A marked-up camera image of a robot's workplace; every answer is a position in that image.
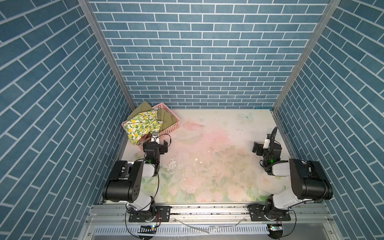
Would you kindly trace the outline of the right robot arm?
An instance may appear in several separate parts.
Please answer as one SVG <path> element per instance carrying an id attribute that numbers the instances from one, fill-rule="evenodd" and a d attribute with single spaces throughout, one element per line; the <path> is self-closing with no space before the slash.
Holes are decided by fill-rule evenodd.
<path id="1" fill-rule="evenodd" d="M 290 178 L 291 186 L 271 194 L 264 204 L 247 206 L 251 221 L 290 221 L 291 208 L 309 202 L 330 200 L 332 186 L 319 162 L 281 159 L 281 144 L 268 137 L 263 144 L 254 143 L 252 152 L 263 157 L 261 167 L 269 176 Z"/>

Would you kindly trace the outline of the olive green skirt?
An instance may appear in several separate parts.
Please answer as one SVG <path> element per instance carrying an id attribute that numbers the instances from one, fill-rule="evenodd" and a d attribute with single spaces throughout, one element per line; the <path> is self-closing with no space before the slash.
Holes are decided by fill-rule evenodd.
<path id="1" fill-rule="evenodd" d="M 178 118 L 171 112 L 171 110 L 164 104 L 160 103 L 153 108 L 149 103 L 142 102 L 135 110 L 128 116 L 127 121 L 135 117 L 136 115 L 147 112 L 150 110 L 158 111 L 158 120 L 163 121 L 159 133 L 165 131 L 167 128 L 173 126 L 178 122 Z"/>

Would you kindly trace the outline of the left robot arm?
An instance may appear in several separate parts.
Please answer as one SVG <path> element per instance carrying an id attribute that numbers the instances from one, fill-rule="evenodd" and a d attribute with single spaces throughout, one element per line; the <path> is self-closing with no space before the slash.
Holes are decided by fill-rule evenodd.
<path id="1" fill-rule="evenodd" d="M 170 206 L 158 206 L 155 196 L 141 191 L 143 177 L 160 178 L 160 158 L 168 152 L 169 143 L 157 140 L 143 145 L 144 157 L 132 163 L 116 161 L 103 188 L 103 199 L 126 204 L 130 223 L 168 222 Z"/>

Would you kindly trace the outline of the lemon print skirt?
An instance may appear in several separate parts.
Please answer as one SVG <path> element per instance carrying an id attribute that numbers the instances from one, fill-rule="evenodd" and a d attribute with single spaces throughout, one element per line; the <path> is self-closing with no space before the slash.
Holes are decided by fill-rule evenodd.
<path id="1" fill-rule="evenodd" d="M 158 119 L 158 111 L 151 110 L 137 114 L 132 119 L 122 123 L 126 131 L 129 141 L 133 145 L 139 145 L 142 137 L 149 133 L 158 133 L 163 124 Z"/>

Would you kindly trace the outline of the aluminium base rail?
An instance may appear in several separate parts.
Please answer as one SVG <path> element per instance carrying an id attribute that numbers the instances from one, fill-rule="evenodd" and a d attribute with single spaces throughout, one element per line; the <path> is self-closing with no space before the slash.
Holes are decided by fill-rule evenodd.
<path id="1" fill-rule="evenodd" d="M 252 222 L 247 203 L 167 204 L 168 222 L 130 223 L 124 204 L 94 205 L 80 240 L 340 240 L 328 208 L 293 208 L 290 221 Z"/>

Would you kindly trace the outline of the pink perforated plastic basket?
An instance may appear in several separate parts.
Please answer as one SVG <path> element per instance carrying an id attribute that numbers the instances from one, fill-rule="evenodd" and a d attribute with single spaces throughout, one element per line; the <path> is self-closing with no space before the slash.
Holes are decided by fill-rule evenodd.
<path id="1" fill-rule="evenodd" d="M 180 119 L 164 104 L 152 107 L 142 102 L 122 123 L 129 142 L 141 147 L 146 142 L 158 142 L 180 127 Z"/>

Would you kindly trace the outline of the red patterned skirt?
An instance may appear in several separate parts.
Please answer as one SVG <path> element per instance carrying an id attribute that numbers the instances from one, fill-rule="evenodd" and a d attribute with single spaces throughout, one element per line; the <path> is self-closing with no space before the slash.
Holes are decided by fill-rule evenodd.
<path id="1" fill-rule="evenodd" d="M 143 145 L 144 143 L 151 142 L 152 141 L 152 133 L 145 134 L 143 137 L 141 137 L 138 141 L 139 146 Z"/>

